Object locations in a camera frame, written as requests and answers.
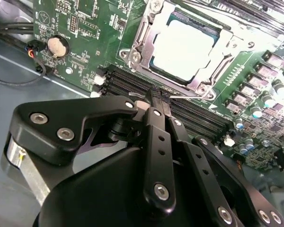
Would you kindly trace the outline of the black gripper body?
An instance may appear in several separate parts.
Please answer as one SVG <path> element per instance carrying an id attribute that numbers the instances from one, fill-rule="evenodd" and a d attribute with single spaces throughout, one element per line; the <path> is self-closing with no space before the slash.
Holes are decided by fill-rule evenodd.
<path id="1" fill-rule="evenodd" d="M 218 227 L 193 175 L 174 165 L 176 206 L 155 214 L 143 195 L 146 155 L 124 148 L 55 186 L 45 199 L 38 227 Z"/>

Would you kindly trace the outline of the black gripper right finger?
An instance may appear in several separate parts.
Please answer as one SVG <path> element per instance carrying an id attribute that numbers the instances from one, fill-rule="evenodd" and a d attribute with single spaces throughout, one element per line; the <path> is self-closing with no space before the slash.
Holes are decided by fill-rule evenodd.
<path id="1" fill-rule="evenodd" d="M 200 192 L 204 208 L 193 218 L 198 227 L 284 227 L 284 218 L 208 139 L 190 139 L 184 125 L 171 116 L 170 97 L 161 94 L 164 114 L 176 153 L 193 179 L 189 189 Z"/>

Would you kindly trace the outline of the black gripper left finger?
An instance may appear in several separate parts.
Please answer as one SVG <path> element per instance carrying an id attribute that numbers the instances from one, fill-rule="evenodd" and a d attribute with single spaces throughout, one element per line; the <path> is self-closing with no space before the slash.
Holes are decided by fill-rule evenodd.
<path id="1" fill-rule="evenodd" d="M 143 195 L 150 209 L 167 217 L 176 206 L 172 139 L 162 92 L 146 100 L 108 96 L 25 103 L 9 128 L 9 162 L 40 200 L 60 182 L 124 148 L 146 155 Z"/>

